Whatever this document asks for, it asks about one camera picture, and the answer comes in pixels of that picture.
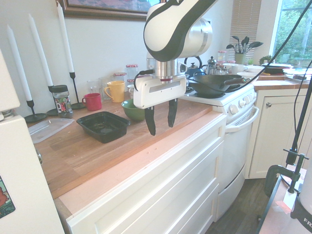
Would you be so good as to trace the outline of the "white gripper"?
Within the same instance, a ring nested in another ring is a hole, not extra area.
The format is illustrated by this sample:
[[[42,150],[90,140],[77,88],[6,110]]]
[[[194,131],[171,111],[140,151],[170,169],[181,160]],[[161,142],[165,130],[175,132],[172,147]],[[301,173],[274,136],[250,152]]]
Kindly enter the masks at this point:
[[[186,91],[186,76],[173,76],[173,82],[163,84],[159,78],[146,76],[136,80],[134,89],[134,105],[145,109],[144,115],[148,130],[151,135],[156,134],[154,121],[154,106],[169,101],[168,126],[173,127],[176,112],[177,98],[183,96]]]

